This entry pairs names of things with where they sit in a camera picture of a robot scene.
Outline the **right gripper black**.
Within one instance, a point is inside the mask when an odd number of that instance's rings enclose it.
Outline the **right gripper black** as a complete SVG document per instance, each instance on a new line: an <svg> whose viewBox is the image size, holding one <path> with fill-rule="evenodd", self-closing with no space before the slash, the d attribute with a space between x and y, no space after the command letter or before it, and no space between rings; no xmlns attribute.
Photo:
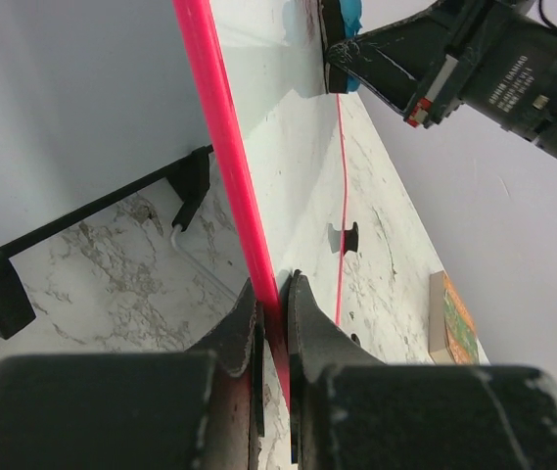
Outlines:
<svg viewBox="0 0 557 470"><path fill-rule="evenodd" d="M414 127L466 104L557 159L557 25L523 2L477 5L447 34L449 3L436 1L330 46L327 60Z"/></svg>

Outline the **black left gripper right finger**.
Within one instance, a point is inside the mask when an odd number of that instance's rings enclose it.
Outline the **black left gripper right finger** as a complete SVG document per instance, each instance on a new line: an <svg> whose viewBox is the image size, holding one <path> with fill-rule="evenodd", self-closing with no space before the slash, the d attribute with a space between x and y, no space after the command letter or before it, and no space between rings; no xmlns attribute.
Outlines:
<svg viewBox="0 0 557 470"><path fill-rule="evenodd" d="M388 365L296 272L287 302L301 469L557 469L557 384L524 366Z"/></svg>

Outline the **pink framed whiteboard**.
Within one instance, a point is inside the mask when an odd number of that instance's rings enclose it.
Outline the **pink framed whiteboard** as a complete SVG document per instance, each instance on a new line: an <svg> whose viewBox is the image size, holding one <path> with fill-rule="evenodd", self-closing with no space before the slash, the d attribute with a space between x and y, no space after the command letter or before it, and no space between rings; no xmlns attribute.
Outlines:
<svg viewBox="0 0 557 470"><path fill-rule="evenodd" d="M174 10L279 383L290 387L286 289L301 271L337 311L346 221L338 99L314 1L177 1Z"/></svg>

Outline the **blue whiteboard eraser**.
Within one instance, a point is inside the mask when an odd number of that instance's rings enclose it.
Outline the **blue whiteboard eraser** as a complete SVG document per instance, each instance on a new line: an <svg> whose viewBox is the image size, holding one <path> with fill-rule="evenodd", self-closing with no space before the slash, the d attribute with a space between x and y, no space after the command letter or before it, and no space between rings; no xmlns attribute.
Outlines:
<svg viewBox="0 0 557 470"><path fill-rule="evenodd" d="M361 0L319 0L318 19L321 32L326 92L348 94L359 87L357 78L331 65L327 60L330 46L355 37L361 30Z"/></svg>

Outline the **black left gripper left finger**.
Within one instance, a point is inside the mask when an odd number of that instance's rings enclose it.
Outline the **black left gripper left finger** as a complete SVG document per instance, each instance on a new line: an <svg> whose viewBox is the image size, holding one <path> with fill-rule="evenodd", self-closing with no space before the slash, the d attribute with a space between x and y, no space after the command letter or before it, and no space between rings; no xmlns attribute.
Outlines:
<svg viewBox="0 0 557 470"><path fill-rule="evenodd" d="M262 308L245 285L184 352L0 361L0 469L254 469Z"/></svg>

